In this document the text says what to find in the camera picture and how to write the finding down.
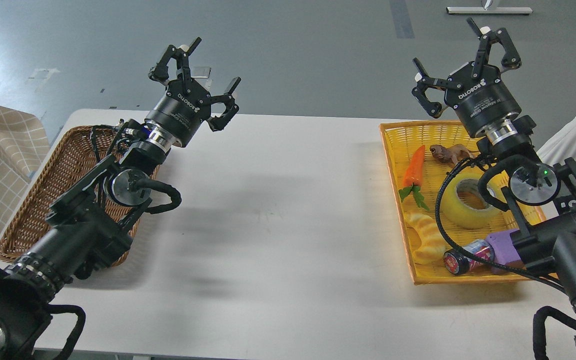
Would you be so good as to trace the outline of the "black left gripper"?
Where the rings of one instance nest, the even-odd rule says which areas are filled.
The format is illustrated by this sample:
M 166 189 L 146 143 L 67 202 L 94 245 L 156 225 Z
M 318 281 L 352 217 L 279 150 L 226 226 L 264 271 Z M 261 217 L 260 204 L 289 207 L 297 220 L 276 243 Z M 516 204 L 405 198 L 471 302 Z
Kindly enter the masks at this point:
M 226 91 L 216 96 L 210 95 L 208 90 L 192 79 L 189 59 L 201 41 L 201 37 L 195 38 L 188 49 L 170 44 L 148 73 L 150 80 L 167 86 L 145 120 L 173 135 L 176 138 L 174 145 L 182 148 L 190 143 L 203 121 L 213 132 L 221 132 L 240 109 L 234 91 L 242 81 L 241 77 L 234 77 Z M 176 61 L 176 80 L 170 82 L 171 60 Z M 189 88 L 185 89 L 184 84 L 189 84 Z M 224 105 L 224 111 L 219 116 L 211 115 L 210 109 L 214 104 Z

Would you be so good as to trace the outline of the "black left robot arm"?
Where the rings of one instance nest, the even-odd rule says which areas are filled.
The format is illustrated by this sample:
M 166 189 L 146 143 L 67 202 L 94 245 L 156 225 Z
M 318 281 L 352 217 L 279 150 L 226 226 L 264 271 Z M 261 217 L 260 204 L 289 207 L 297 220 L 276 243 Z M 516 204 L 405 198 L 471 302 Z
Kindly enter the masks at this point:
M 123 121 L 114 128 L 105 157 L 51 203 L 46 235 L 0 268 L 0 360 L 31 360 L 54 315 L 71 313 L 77 321 L 56 356 L 68 359 L 86 313 L 77 305 L 53 304 L 56 294 L 130 250 L 130 230 L 142 214 L 162 214 L 182 203 L 179 191 L 153 173 L 172 147 L 188 145 L 201 124 L 219 132 L 239 111 L 233 93 L 240 77 L 222 95 L 211 95 L 192 77 L 189 59 L 200 43 L 196 38 L 187 47 L 167 46 L 148 74 L 165 92 L 144 123 Z

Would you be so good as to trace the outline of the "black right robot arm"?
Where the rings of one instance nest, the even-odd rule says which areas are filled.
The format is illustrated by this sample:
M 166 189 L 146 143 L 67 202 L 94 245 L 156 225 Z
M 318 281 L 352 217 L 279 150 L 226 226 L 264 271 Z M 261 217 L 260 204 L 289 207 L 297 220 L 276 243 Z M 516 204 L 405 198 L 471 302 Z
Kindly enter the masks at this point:
M 562 164 L 542 162 L 531 142 L 536 126 L 503 83 L 502 73 L 518 69 L 521 57 L 505 28 L 468 25 L 478 38 L 473 61 L 453 71 L 446 79 L 429 76 L 421 61 L 412 94 L 435 119 L 454 109 L 468 136 L 477 139 L 479 155 L 457 162 L 439 187 L 435 220 L 442 237 L 454 250 L 474 261 L 486 262 L 464 250 L 443 228 L 441 202 L 448 185 L 467 166 L 479 167 L 482 200 L 503 212 L 510 211 L 518 230 L 510 234 L 524 269 L 493 266 L 553 287 L 567 295 L 576 314 L 576 161 Z M 551 317 L 576 331 L 576 317 L 550 306 L 537 310 L 533 318 L 533 351 L 546 360 L 546 320 Z

